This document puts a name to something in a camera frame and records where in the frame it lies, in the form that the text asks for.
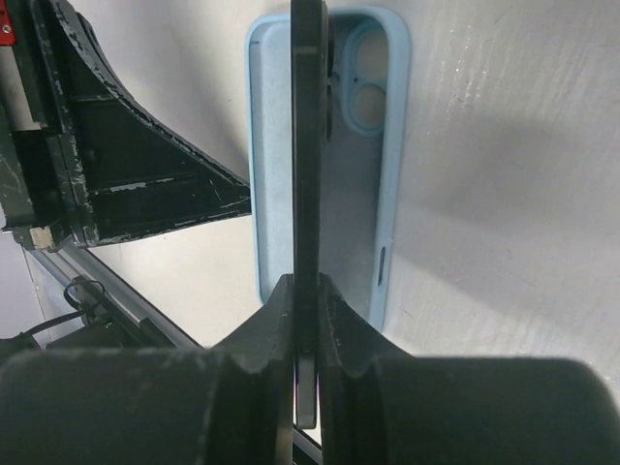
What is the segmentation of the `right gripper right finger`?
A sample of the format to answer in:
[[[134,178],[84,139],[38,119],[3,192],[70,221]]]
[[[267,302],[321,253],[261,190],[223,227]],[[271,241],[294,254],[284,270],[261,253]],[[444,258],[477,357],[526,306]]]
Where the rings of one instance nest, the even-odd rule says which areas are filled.
[[[566,358],[420,357],[321,280],[319,391],[327,464],[615,464],[619,414]]]

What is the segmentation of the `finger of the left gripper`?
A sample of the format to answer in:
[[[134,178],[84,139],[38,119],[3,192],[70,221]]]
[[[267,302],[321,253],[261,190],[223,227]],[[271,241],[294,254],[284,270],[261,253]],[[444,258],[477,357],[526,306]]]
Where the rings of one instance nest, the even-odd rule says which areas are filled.
[[[66,1],[1,5],[1,208],[28,250],[248,215],[246,181],[158,121]]]

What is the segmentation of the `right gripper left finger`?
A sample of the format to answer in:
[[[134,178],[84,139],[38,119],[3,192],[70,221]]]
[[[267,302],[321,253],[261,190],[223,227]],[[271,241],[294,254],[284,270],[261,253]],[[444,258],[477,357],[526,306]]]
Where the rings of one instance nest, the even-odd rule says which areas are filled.
[[[293,279],[217,345],[28,351],[1,370],[5,464],[288,464]]]

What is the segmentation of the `black smartphone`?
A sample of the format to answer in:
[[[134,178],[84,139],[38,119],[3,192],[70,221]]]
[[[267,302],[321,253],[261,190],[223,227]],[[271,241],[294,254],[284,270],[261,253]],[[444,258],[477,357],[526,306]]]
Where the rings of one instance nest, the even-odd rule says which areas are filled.
[[[317,423],[321,161],[326,140],[329,16],[323,1],[291,3],[296,425]]]

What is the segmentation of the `light blue phone case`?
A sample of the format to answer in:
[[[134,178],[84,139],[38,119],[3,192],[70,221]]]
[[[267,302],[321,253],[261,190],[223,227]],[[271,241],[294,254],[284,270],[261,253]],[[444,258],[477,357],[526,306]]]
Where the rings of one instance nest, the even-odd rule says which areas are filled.
[[[321,270],[375,328],[386,314],[403,154],[410,34],[378,6],[332,11],[331,136],[322,157]],[[293,269],[291,22],[263,15],[246,38],[249,174],[257,289]]]

